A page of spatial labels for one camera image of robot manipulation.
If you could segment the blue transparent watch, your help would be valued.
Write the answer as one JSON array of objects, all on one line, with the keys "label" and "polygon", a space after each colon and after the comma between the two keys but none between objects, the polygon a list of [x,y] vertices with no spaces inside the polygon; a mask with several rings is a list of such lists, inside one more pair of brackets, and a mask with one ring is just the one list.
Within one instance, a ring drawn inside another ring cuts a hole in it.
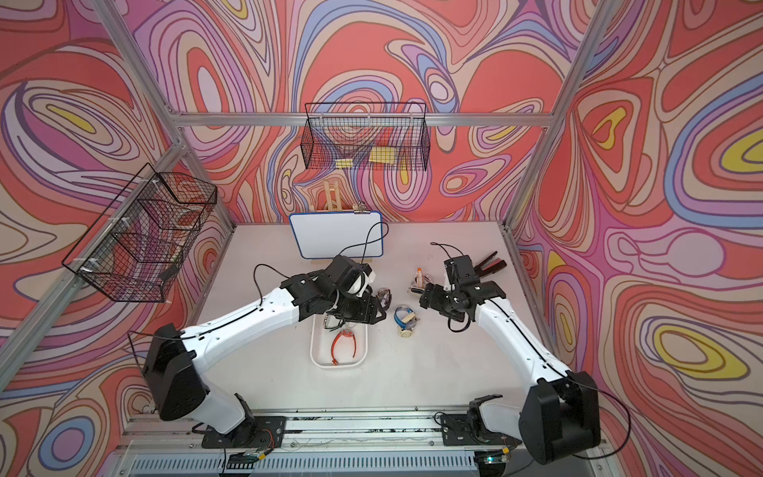
[{"label": "blue transparent watch", "polygon": [[395,323],[401,330],[413,330],[417,321],[417,315],[411,307],[402,305],[395,308]]}]

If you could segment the beige strap watch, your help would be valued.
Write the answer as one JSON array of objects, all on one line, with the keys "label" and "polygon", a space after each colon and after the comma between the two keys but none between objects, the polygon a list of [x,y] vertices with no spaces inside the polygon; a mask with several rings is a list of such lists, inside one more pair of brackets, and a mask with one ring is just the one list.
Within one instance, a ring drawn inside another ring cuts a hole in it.
[{"label": "beige strap watch", "polygon": [[397,321],[399,322],[399,336],[401,338],[411,337],[418,321],[417,315],[413,311],[409,311],[403,318],[397,318]]}]

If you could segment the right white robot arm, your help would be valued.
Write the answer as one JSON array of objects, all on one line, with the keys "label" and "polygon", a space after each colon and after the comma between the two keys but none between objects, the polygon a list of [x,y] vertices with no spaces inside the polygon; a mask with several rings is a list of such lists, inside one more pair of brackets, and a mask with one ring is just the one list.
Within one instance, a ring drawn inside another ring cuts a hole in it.
[{"label": "right white robot arm", "polygon": [[419,305],[483,329],[507,356],[525,393],[524,403],[501,395],[473,399],[466,419],[474,436],[518,439],[540,464],[600,445],[600,405],[592,377],[574,373],[546,349],[518,318],[504,290],[480,280],[469,256],[449,258],[444,267],[446,284],[427,284]]}]

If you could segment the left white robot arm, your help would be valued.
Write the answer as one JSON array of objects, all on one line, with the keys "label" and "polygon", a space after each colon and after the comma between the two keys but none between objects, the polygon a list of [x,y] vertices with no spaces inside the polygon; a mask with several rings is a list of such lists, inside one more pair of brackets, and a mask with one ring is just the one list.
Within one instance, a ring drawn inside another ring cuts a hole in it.
[{"label": "left white robot arm", "polygon": [[369,266],[335,279],[327,270],[291,276],[268,295],[220,318],[179,330],[166,325],[151,334],[141,375],[160,419],[194,419],[227,434],[248,420],[244,401],[206,380],[228,355],[281,328],[314,315],[376,324],[385,319],[372,292]]}]

